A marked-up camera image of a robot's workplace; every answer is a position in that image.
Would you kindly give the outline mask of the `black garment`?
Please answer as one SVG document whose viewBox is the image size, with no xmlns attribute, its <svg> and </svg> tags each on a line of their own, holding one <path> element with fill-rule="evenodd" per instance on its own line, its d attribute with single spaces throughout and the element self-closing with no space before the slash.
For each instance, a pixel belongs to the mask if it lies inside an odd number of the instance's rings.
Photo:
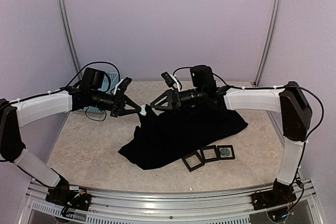
<svg viewBox="0 0 336 224">
<path fill-rule="evenodd" d="M 156 114 L 145 106 L 133 139 L 119 154 L 143 170 L 164 167 L 213 142 L 243 131 L 248 123 L 234 110 L 201 108 L 195 112 L 165 111 Z"/>
</svg>

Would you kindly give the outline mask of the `green round brooch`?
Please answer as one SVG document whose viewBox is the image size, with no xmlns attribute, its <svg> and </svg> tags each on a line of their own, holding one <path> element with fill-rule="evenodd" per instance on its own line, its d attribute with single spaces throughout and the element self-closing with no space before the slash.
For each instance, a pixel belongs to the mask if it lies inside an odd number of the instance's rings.
<svg viewBox="0 0 336 224">
<path fill-rule="evenodd" d="M 220 154 L 223 157 L 229 157 L 230 156 L 230 150 L 228 148 L 221 148 Z"/>
</svg>

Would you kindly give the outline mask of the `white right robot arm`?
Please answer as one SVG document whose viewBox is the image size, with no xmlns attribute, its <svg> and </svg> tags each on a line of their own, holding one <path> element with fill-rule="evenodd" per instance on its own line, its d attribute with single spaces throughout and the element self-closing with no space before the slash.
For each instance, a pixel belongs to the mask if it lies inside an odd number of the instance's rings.
<svg viewBox="0 0 336 224">
<path fill-rule="evenodd" d="M 304 143 L 312 118 L 312 108 L 304 89 L 295 81 L 283 86 L 194 88 L 185 91 L 168 89 L 151 102 L 159 111 L 178 111 L 205 105 L 214 110 L 261 110 L 279 113 L 284 139 L 284 153 L 277 175 L 278 185 L 269 192 L 273 205 L 281 204 L 289 196 L 301 162 Z"/>
</svg>

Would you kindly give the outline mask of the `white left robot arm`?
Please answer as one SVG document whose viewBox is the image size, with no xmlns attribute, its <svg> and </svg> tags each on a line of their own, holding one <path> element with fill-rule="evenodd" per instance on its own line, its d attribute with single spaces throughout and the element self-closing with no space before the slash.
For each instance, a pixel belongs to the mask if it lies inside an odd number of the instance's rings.
<svg viewBox="0 0 336 224">
<path fill-rule="evenodd" d="M 109 94 L 67 87 L 29 99 L 1 99 L 1 157 L 53 189 L 53 197 L 64 206 L 74 195 L 60 185 L 61 176 L 47 166 L 46 159 L 68 114 L 89 106 L 110 112 L 114 118 L 141 111 L 125 94 L 125 88 Z"/>
</svg>

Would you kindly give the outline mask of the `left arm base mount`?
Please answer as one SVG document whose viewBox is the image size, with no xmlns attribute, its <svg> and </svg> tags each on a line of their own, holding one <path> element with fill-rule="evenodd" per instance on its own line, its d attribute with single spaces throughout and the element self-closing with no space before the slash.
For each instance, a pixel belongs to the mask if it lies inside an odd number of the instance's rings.
<svg viewBox="0 0 336 224">
<path fill-rule="evenodd" d="M 87 192 L 87 189 L 78 186 L 72 187 L 65 178 L 59 177 L 60 181 L 57 185 L 48 188 L 45 200 L 62 206 L 60 214 L 66 218 L 75 213 L 70 209 L 88 211 L 92 196 Z"/>
</svg>

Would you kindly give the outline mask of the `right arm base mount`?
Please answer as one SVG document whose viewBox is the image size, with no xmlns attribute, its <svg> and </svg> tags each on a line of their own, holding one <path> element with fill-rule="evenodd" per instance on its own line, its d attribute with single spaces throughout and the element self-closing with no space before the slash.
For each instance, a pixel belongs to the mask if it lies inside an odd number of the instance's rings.
<svg viewBox="0 0 336 224">
<path fill-rule="evenodd" d="M 296 193 L 293 188 L 294 184 L 302 190 L 299 198 L 296 197 Z M 295 179 L 295 181 L 290 185 L 284 185 L 275 179 L 270 190 L 257 190 L 251 195 L 253 209 L 262 210 L 291 203 L 291 207 L 289 208 L 289 210 L 291 210 L 301 200 L 305 190 L 304 188 L 304 184 L 300 179 Z"/>
</svg>

